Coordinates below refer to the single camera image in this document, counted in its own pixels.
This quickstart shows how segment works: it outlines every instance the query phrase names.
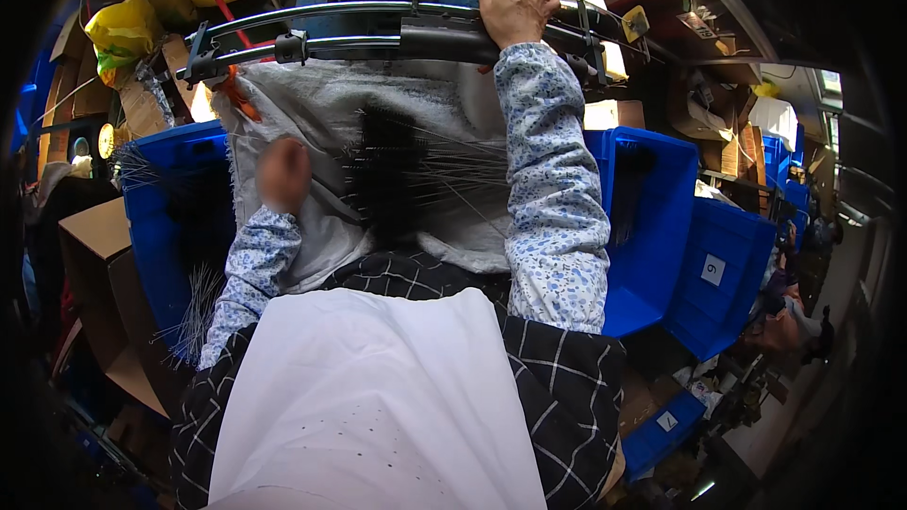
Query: plaid shirt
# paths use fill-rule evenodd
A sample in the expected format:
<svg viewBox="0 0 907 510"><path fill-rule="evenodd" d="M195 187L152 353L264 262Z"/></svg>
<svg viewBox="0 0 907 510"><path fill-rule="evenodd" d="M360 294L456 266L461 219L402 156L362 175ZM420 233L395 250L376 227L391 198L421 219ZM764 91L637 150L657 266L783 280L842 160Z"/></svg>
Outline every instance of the plaid shirt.
<svg viewBox="0 0 907 510"><path fill-rule="evenodd" d="M508 276L479 276L418 251L369 255L338 269L322 289L340 287L410 300L481 289L498 316L548 507L594 504L619 448L626 353L616 339L508 315ZM184 393L171 433L179 508L208 504L223 412L256 325L231 335L215 365L200 370Z"/></svg>

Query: right hand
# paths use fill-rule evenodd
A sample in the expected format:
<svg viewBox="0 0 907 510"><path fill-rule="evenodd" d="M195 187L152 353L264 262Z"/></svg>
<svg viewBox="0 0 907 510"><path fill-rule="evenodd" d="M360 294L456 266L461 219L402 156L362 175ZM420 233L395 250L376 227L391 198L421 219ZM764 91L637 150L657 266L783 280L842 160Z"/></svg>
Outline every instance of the right hand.
<svg viewBox="0 0 907 510"><path fill-rule="evenodd" d="M296 214L312 184L308 151L295 138L279 138L258 157L255 187L258 198L275 213Z"/></svg>
<svg viewBox="0 0 907 510"><path fill-rule="evenodd" d="M479 0L485 31L503 50L513 44L540 42L559 0Z"/></svg>

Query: white label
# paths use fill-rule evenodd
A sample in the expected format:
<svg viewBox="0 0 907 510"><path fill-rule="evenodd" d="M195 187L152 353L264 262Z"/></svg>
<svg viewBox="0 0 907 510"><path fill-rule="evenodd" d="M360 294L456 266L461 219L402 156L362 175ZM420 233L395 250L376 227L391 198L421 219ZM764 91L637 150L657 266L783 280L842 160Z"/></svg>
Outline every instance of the white label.
<svg viewBox="0 0 907 510"><path fill-rule="evenodd" d="M709 40L711 38L717 38L718 34L712 31L712 28L709 28L709 24L706 24L696 12L684 12L683 14L678 14L677 19L683 22L686 25L686 28L690 28L696 35L702 40Z"/></svg>
<svg viewBox="0 0 907 510"><path fill-rule="evenodd" d="M706 263L702 266L702 279L716 288L721 285L721 277L725 275L725 261L718 256L706 255Z"/></svg>
<svg viewBox="0 0 907 510"><path fill-rule="evenodd" d="M661 417L659 417L655 421L658 422L659 425L661 425L661 428L665 431L670 431L677 425L676 417L674 417L669 411L661 414Z"/></svg>

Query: window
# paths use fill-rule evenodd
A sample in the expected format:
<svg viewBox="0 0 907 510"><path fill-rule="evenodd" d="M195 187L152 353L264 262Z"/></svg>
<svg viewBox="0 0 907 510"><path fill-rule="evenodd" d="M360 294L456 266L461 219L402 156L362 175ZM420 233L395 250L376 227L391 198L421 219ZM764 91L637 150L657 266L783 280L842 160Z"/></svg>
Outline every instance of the window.
<svg viewBox="0 0 907 510"><path fill-rule="evenodd" d="M841 95L841 76L839 74L829 71L828 69L823 69L819 76L824 91Z"/></svg>

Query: twisted wire brush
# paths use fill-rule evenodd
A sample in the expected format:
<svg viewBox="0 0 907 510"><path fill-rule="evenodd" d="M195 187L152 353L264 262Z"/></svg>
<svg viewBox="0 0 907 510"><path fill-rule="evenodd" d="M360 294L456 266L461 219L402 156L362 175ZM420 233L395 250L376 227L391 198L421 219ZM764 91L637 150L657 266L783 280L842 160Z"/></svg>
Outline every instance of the twisted wire brush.
<svg viewBox="0 0 907 510"><path fill-rule="evenodd" d="M465 204L488 221L470 199L509 193L503 140L449 138L384 108L359 114L362 136L346 148L343 166L350 193L341 199L362 215L379 247L414 244L426 215L451 204Z"/></svg>

